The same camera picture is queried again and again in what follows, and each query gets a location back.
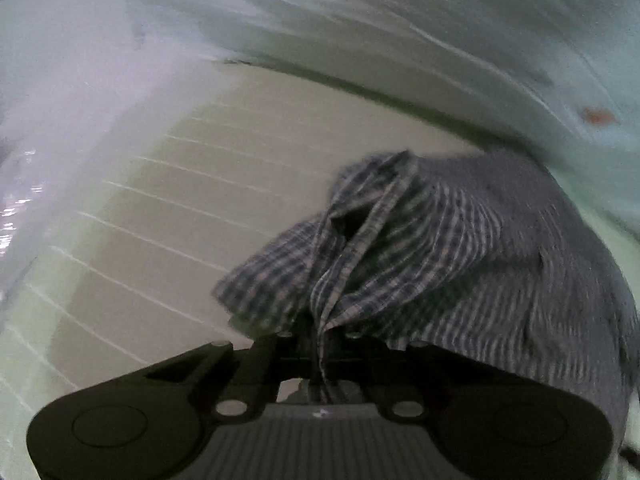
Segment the light teal fabric storage bag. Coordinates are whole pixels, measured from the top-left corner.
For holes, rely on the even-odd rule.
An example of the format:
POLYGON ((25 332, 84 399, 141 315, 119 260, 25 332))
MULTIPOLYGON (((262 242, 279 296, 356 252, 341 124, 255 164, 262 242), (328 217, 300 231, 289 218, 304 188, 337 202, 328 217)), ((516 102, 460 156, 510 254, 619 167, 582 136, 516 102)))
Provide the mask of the light teal fabric storage bag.
POLYGON ((139 32, 526 144, 639 227, 639 0, 126 0, 139 32))

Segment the blue plaid shirt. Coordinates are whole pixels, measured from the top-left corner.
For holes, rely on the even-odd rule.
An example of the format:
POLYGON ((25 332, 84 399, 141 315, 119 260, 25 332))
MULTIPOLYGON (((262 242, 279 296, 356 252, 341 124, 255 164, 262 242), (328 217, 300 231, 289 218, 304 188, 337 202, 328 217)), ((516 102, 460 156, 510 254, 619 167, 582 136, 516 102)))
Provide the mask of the blue plaid shirt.
POLYGON ((544 168, 495 150, 380 153, 345 167, 321 214, 227 274, 249 330, 314 318, 395 350, 424 341, 576 394, 623 437, 639 321, 612 254, 544 168))

